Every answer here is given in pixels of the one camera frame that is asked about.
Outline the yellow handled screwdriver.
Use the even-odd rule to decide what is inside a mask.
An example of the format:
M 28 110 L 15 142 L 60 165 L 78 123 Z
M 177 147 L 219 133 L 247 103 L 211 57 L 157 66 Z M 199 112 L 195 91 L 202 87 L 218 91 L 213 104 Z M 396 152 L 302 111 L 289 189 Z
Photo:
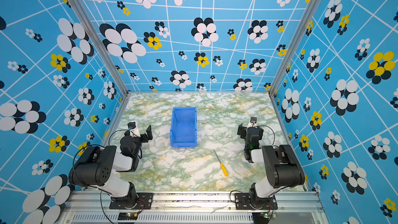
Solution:
M 227 171 L 225 165 L 221 162 L 221 160 L 220 160 L 220 158 L 219 158 L 219 156 L 218 156 L 218 154 L 217 154 L 217 152 L 215 150 L 214 150 L 214 154 L 215 154 L 218 162 L 220 163 L 220 167 L 221 167 L 221 170 L 222 170 L 224 176 L 228 177 L 229 176 L 228 171 Z

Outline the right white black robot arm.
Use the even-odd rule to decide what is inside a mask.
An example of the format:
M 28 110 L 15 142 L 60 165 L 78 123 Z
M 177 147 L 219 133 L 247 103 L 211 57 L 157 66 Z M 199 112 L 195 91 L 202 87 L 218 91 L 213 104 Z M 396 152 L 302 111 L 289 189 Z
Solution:
M 266 170 L 266 178 L 252 184 L 249 190 L 249 207 L 256 210 L 276 208 L 275 194 L 305 183 L 304 171 L 290 145 L 260 146 L 264 127 L 257 124 L 256 117 L 251 117 L 247 126 L 240 124 L 237 130 L 237 135 L 245 141 L 245 159 L 264 164 Z

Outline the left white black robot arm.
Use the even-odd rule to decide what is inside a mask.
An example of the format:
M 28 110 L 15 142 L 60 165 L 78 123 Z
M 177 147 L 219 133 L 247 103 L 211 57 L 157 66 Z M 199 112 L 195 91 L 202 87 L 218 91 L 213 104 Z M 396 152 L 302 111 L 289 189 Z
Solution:
M 117 172 L 135 172 L 142 158 L 142 145 L 153 139 L 149 126 L 140 134 L 135 122 L 120 140 L 120 146 L 91 145 L 81 148 L 83 153 L 70 170 L 68 180 L 72 185 L 96 188 L 110 196 L 110 209 L 150 209 L 153 193 L 137 193 L 132 182 L 116 175 Z

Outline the blue plastic bin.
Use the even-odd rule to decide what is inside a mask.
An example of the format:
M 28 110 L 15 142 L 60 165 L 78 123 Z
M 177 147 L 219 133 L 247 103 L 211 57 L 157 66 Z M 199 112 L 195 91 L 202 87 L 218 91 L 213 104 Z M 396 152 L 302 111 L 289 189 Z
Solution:
M 197 147 L 197 108 L 174 107 L 170 129 L 171 147 Z

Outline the left green circuit board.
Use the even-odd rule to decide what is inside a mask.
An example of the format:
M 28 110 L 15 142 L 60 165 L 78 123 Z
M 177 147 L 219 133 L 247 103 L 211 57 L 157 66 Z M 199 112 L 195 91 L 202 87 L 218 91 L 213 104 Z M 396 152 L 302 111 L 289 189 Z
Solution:
M 118 215 L 118 221 L 134 222 L 138 220 L 138 217 L 138 213 L 121 212 Z

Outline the green circuit board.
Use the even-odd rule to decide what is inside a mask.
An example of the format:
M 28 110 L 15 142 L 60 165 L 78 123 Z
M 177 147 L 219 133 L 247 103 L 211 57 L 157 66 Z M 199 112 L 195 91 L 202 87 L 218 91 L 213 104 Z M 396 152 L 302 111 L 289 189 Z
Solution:
M 268 224 L 272 215 L 267 213 L 252 213 L 252 220 L 254 224 Z
M 138 217 L 138 213 L 121 212 L 118 215 L 118 221 L 134 222 L 138 220 Z

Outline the right green circuit board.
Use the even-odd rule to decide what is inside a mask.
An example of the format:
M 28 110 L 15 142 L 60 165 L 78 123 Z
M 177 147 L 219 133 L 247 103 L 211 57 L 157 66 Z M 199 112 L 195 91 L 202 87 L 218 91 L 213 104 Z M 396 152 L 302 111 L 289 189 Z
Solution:
M 254 224 L 268 224 L 272 215 L 267 213 L 252 213 L 252 220 Z

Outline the left floor aluminium rail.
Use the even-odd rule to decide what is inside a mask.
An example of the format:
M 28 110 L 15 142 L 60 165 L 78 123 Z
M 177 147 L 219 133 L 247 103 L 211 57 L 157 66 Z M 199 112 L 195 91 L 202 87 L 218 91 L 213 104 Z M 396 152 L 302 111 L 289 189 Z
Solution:
M 126 95 L 126 97 L 123 98 L 121 101 L 121 104 L 118 108 L 118 110 L 115 112 L 115 115 L 110 123 L 110 128 L 107 130 L 107 134 L 104 137 L 104 140 L 102 142 L 103 146 L 107 146 L 110 144 L 110 140 L 112 139 L 111 136 L 116 133 L 118 130 L 119 123 L 121 121 L 121 118 L 123 116 L 123 113 L 128 105 L 128 102 L 130 100 L 132 92 L 129 91 Z

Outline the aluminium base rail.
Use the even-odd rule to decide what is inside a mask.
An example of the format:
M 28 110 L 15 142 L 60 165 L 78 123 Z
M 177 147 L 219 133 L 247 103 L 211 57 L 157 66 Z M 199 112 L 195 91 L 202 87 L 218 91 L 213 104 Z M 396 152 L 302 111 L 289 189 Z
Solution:
M 95 191 L 72 194 L 60 224 L 253 224 L 252 213 L 271 214 L 269 224 L 327 224 L 329 221 L 315 192 L 280 192 L 276 208 L 237 209 L 235 194 L 227 191 L 154 192 L 150 209 L 139 213 L 137 221 L 118 221 L 121 212 L 109 209 L 110 198 Z

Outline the right aluminium corner post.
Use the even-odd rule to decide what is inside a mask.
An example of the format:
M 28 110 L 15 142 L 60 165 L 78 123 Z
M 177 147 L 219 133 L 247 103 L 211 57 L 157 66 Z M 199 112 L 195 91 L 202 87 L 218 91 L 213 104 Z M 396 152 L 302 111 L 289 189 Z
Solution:
M 300 44 L 306 27 L 308 26 L 309 22 L 312 20 L 312 17 L 318 8 L 321 0 L 310 0 L 310 2 L 307 4 L 307 7 L 303 13 L 303 16 L 294 32 L 294 35 L 292 36 L 292 40 L 288 46 L 287 54 L 284 56 L 282 59 L 282 62 L 278 68 L 278 71 L 274 77 L 274 80 L 272 82 L 272 87 L 269 92 L 269 96 L 272 96 L 276 90 L 278 89 L 278 85 L 282 81 L 282 78 L 284 76 L 285 70 L 287 66 L 289 65 L 291 59 L 294 56 L 294 52 L 297 50 L 298 45 Z

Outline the aluminium corner post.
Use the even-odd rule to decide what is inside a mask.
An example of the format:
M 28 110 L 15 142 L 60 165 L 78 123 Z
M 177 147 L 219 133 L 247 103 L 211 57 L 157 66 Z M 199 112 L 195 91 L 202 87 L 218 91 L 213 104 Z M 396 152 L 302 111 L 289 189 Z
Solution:
M 294 52 L 297 50 L 298 45 L 300 44 L 306 27 L 308 26 L 309 22 L 312 20 L 312 17 L 318 8 L 321 0 L 310 0 L 310 2 L 307 4 L 307 7 L 303 13 L 303 16 L 294 32 L 294 35 L 292 36 L 292 40 L 288 46 L 287 54 L 284 56 L 282 59 L 282 62 L 278 68 L 278 71 L 274 77 L 274 80 L 272 82 L 272 87 L 269 92 L 269 96 L 272 96 L 276 90 L 278 89 L 278 85 L 282 81 L 282 78 L 284 76 L 285 70 L 287 66 L 289 65 L 291 59 L 294 56 Z
M 108 54 L 106 48 L 104 47 L 102 40 L 100 39 L 99 35 L 96 32 L 96 29 L 94 28 L 94 25 L 90 21 L 87 10 L 84 8 L 84 6 L 80 0 L 69 0 L 69 1 L 70 1 L 70 4 L 72 5 L 72 9 L 73 9 L 75 15 L 79 19 L 80 23 L 83 25 L 89 38 L 92 40 L 94 48 L 97 50 L 99 57 L 104 62 L 104 65 L 110 72 L 116 85 L 119 87 L 119 89 L 124 97 L 128 96 L 129 91 L 128 91 L 125 83 L 123 82 L 121 76 L 116 71 L 114 62 L 112 61 L 110 55 Z

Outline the left aluminium corner post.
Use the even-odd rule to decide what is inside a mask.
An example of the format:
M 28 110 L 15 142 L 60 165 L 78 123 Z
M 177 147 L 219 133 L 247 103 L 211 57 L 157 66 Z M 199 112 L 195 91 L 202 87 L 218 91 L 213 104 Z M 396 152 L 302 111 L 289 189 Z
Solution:
M 70 1 L 70 4 L 72 5 L 72 9 L 73 9 L 75 15 L 79 19 L 80 23 L 83 25 L 89 38 L 92 40 L 94 48 L 97 50 L 99 57 L 104 62 L 104 65 L 110 72 L 116 85 L 119 87 L 119 89 L 124 97 L 128 96 L 129 91 L 128 91 L 125 83 L 123 82 L 121 76 L 116 71 L 114 62 L 112 61 L 110 55 L 108 54 L 106 48 L 104 47 L 102 40 L 100 39 L 99 35 L 96 32 L 96 29 L 94 28 L 94 25 L 90 21 L 87 10 L 84 8 L 84 6 L 80 0 L 69 0 L 69 1 Z

